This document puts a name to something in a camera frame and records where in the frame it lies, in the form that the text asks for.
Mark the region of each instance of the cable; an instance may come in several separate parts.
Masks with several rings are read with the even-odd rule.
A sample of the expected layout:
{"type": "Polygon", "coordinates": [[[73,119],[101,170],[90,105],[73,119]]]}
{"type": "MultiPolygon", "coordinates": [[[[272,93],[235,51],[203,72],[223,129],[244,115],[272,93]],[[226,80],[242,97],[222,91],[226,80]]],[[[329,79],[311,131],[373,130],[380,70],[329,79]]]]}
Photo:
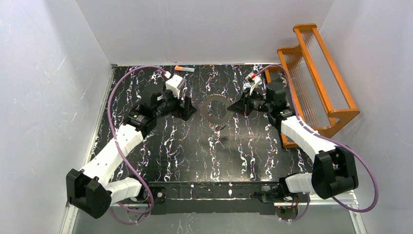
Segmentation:
{"type": "MultiPolygon", "coordinates": [[[[165,71],[164,69],[160,68],[160,67],[156,67],[156,66],[140,66],[140,67],[133,68],[132,70],[130,70],[129,72],[127,72],[124,76],[122,76],[122,78],[116,83],[115,87],[114,87],[114,88],[112,89],[112,91],[111,91],[111,94],[109,95],[109,100],[108,100],[108,120],[109,120],[109,128],[110,128],[111,133],[112,133],[112,135],[113,135],[113,138],[114,138],[114,141],[115,141],[115,144],[116,144],[116,147],[117,147],[117,150],[118,150],[120,156],[122,157],[122,159],[123,159],[123,161],[125,162],[126,166],[135,174],[135,176],[136,176],[136,177],[138,178],[138,180],[141,182],[141,184],[142,184],[143,187],[146,189],[146,191],[148,191],[149,198],[153,201],[153,200],[154,200],[154,199],[153,199],[153,194],[152,194],[152,192],[150,191],[149,186],[148,186],[147,183],[143,180],[143,178],[140,176],[140,174],[136,171],[136,169],[133,168],[133,166],[131,165],[131,163],[126,159],[125,155],[123,154],[123,152],[122,152],[122,150],[121,150],[121,148],[120,148],[120,146],[119,146],[119,143],[117,142],[116,130],[115,130],[115,127],[114,127],[113,122],[112,122],[112,100],[113,100],[113,96],[114,96],[116,90],[118,89],[118,87],[120,86],[120,84],[126,79],[126,77],[128,77],[128,76],[129,76],[130,74],[132,74],[133,72],[138,71],[138,70],[141,70],[141,69],[143,69],[143,68],[156,68],[156,69],[160,70],[163,74],[166,73],[166,71],[165,71]]],[[[135,214],[146,214],[146,213],[149,213],[149,212],[153,209],[153,206],[154,206],[154,204],[152,203],[151,206],[150,206],[147,210],[141,212],[141,211],[137,211],[137,210],[130,209],[130,208],[126,207],[125,205],[121,204],[120,202],[118,202],[118,204],[119,204],[119,206],[121,206],[123,209],[125,209],[125,210],[127,210],[127,211],[129,211],[129,212],[135,213],[135,214]]],[[[112,213],[111,210],[110,210],[110,212],[111,212],[112,216],[113,216],[117,221],[119,221],[119,222],[121,222],[121,223],[125,223],[125,224],[133,224],[133,223],[128,223],[128,222],[125,222],[125,221],[120,220],[119,218],[117,218],[117,217],[112,213]]]]}
{"type": "Polygon", "coordinates": [[[300,197],[297,196],[297,203],[296,203],[296,205],[294,206],[294,208],[298,206],[298,203],[299,203],[299,202],[300,202],[300,197]]]}
{"type": "Polygon", "coordinates": [[[299,220],[300,218],[302,218],[302,217],[305,215],[305,213],[307,213],[307,210],[308,210],[308,207],[309,207],[309,206],[310,206],[310,195],[307,194],[307,204],[305,205],[304,211],[303,211],[303,212],[300,214],[300,216],[298,216],[297,218],[291,219],[291,222],[297,221],[297,220],[299,220]]]}
{"type": "Polygon", "coordinates": [[[278,221],[281,221],[281,220],[282,220],[282,221],[285,221],[285,222],[294,222],[294,221],[297,221],[297,220],[299,220],[300,218],[304,217],[305,213],[307,213],[308,207],[310,207],[310,195],[309,195],[309,194],[307,194],[307,204],[305,205],[305,209],[304,209],[304,211],[300,214],[300,216],[298,216],[297,218],[294,218],[294,219],[281,219],[281,218],[277,218],[277,219],[275,219],[275,218],[273,218],[273,217],[268,217],[268,216],[263,216],[263,217],[265,217],[265,218],[270,218],[270,219],[275,219],[275,220],[278,220],[278,221]]]}
{"type": "Polygon", "coordinates": [[[295,203],[296,203],[296,198],[293,199],[293,203],[288,208],[293,208],[295,203]]]}
{"type": "MultiPolygon", "coordinates": [[[[284,72],[284,74],[287,76],[288,88],[289,88],[290,93],[291,93],[291,95],[292,95],[292,94],[293,94],[293,89],[292,89],[292,87],[291,87],[292,79],[291,79],[289,73],[286,71],[286,69],[285,69],[283,66],[281,66],[281,65],[279,65],[279,64],[270,64],[270,65],[264,67],[263,69],[261,69],[259,72],[257,72],[257,73],[255,74],[255,76],[258,76],[259,74],[263,73],[266,69],[268,69],[268,68],[270,68],[270,67],[273,67],[273,66],[280,67],[280,68],[282,69],[282,71],[284,72]]],[[[308,132],[310,132],[310,133],[313,134],[314,132],[311,131],[311,129],[305,127],[304,124],[302,123],[302,120],[300,119],[299,113],[298,113],[298,111],[297,111],[297,106],[296,106],[296,104],[295,104],[295,102],[294,102],[294,98],[291,98],[291,101],[292,101],[293,108],[294,108],[294,111],[295,111],[296,116],[297,116],[297,120],[299,121],[299,123],[301,124],[301,126],[304,127],[305,130],[307,130],[308,132]]],[[[338,141],[336,141],[336,140],[333,140],[333,139],[330,139],[330,138],[328,138],[328,137],[322,136],[322,135],[320,135],[320,134],[318,134],[318,133],[315,133],[314,135],[317,136],[317,137],[319,137],[319,138],[321,138],[321,139],[327,140],[327,141],[329,141],[329,142],[331,142],[331,143],[333,143],[333,144],[336,144],[337,146],[340,146],[340,147],[344,148],[345,150],[349,151],[350,153],[352,153],[352,154],[360,161],[360,163],[364,166],[364,168],[366,169],[367,173],[369,174],[369,176],[370,176],[370,178],[372,179],[372,182],[373,182],[373,187],[374,187],[374,190],[375,190],[374,199],[373,199],[373,202],[371,203],[371,205],[370,205],[369,207],[365,208],[365,209],[361,209],[361,210],[360,210],[360,209],[355,209],[355,208],[349,207],[349,206],[345,205],[344,203],[342,203],[341,201],[339,201],[339,200],[338,200],[337,198],[335,198],[335,197],[333,197],[334,201],[336,201],[338,204],[340,204],[342,207],[346,208],[347,210],[350,210],[350,211],[353,211],[353,212],[364,213],[364,212],[371,211],[371,210],[377,205],[377,201],[378,201],[378,184],[377,184],[377,179],[376,179],[375,175],[373,174],[373,172],[371,171],[370,167],[369,167],[369,166],[367,165],[367,163],[361,158],[361,156],[359,156],[354,150],[350,149],[350,147],[348,147],[348,146],[344,145],[343,143],[340,143],[340,142],[338,142],[338,141]]]]}
{"type": "Polygon", "coordinates": [[[112,217],[113,217],[116,221],[118,221],[119,223],[122,223],[122,224],[127,224],[127,225],[137,224],[137,223],[143,222],[147,217],[149,217],[149,215],[148,215],[148,216],[145,216],[145,217],[141,220],[142,216],[146,215],[146,214],[141,214],[141,216],[138,218],[137,221],[135,221],[135,222],[127,222],[127,221],[123,221],[122,219],[118,218],[118,217],[113,213],[113,211],[112,211],[111,208],[109,208],[109,212],[111,213],[112,217]]]}

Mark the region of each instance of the black marble tabletop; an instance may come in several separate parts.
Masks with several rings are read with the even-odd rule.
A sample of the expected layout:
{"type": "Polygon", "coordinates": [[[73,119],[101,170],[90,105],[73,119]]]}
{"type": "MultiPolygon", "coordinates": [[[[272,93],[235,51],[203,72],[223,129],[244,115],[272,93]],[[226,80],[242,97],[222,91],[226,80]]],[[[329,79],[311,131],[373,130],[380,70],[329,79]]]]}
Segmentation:
{"type": "MultiPolygon", "coordinates": [[[[235,102],[243,90],[245,76],[261,69],[261,65],[187,66],[194,67],[194,73],[175,72],[174,66],[162,67],[186,79],[184,92],[192,98],[192,105],[198,112],[187,122],[172,116],[159,119],[155,129],[129,154],[129,161],[146,180],[278,181],[279,177],[291,173],[311,172],[309,157],[298,148],[284,149],[278,131],[268,123],[264,113],[253,112],[248,117],[233,114],[221,131],[216,131],[216,126],[200,114],[200,105],[209,95],[220,94],[235,102]]],[[[132,68],[116,67],[112,87],[132,68]]],[[[166,79],[154,69],[135,72],[126,78],[113,101],[115,126],[142,96],[150,95],[145,94],[147,85],[158,85],[161,91],[164,81],[166,79]]],[[[265,84],[260,89],[264,92],[265,84]]],[[[219,117],[225,111],[220,104],[210,104],[210,115],[219,117]]],[[[111,138],[105,110],[93,157],[111,138]]],[[[131,174],[122,163],[113,181],[131,174]]]]}

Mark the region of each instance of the gray wall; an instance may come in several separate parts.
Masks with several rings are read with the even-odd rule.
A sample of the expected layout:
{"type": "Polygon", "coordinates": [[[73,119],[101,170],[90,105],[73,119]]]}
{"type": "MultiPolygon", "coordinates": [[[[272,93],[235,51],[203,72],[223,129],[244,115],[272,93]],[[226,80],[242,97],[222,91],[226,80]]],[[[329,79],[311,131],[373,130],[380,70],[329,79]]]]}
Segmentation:
{"type": "Polygon", "coordinates": [[[0,233],[56,234],[111,66],[74,0],[0,2],[0,233]]]}
{"type": "Polygon", "coordinates": [[[321,25],[334,0],[77,0],[111,63],[278,62],[293,26],[321,25]]]}
{"type": "MultiPolygon", "coordinates": [[[[363,214],[369,233],[412,233],[413,2],[336,1],[321,28],[360,109],[335,137],[358,151],[377,176],[377,207],[363,214]]],[[[358,167],[362,207],[373,186],[358,167]]]]}

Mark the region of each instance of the black bracket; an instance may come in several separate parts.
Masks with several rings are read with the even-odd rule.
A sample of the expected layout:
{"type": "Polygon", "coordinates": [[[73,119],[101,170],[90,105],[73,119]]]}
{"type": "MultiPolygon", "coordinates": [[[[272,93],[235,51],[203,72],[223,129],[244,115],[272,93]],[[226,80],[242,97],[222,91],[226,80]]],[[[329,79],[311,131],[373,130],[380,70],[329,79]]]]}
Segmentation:
{"type": "Polygon", "coordinates": [[[66,175],[67,201],[93,218],[100,218],[112,201],[110,192],[98,180],[97,177],[92,179],[75,169],[71,169],[66,175]]]}
{"type": "Polygon", "coordinates": [[[356,189],[358,177],[354,155],[338,146],[328,152],[320,151],[314,160],[311,183],[323,199],[356,189]]]}
{"type": "Polygon", "coordinates": [[[171,114],[187,121],[195,112],[190,97],[185,96],[184,101],[181,101],[173,96],[171,90],[164,90],[152,94],[149,100],[135,104],[124,123],[134,126],[137,131],[142,132],[143,137],[146,137],[156,127],[158,118],[171,114]]]}

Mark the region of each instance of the black joint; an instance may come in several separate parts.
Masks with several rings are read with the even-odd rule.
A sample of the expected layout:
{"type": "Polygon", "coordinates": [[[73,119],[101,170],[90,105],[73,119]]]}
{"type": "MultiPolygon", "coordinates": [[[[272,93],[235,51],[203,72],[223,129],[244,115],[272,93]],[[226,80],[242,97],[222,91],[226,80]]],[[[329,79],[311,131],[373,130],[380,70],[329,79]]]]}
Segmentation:
{"type": "Polygon", "coordinates": [[[110,193],[96,178],[92,179],[75,169],[66,175],[67,201],[93,218],[101,217],[112,201],[110,193]]]}
{"type": "Polygon", "coordinates": [[[314,160],[311,183],[323,199],[356,189],[358,177],[354,155],[337,146],[328,152],[320,151],[314,160]]]}

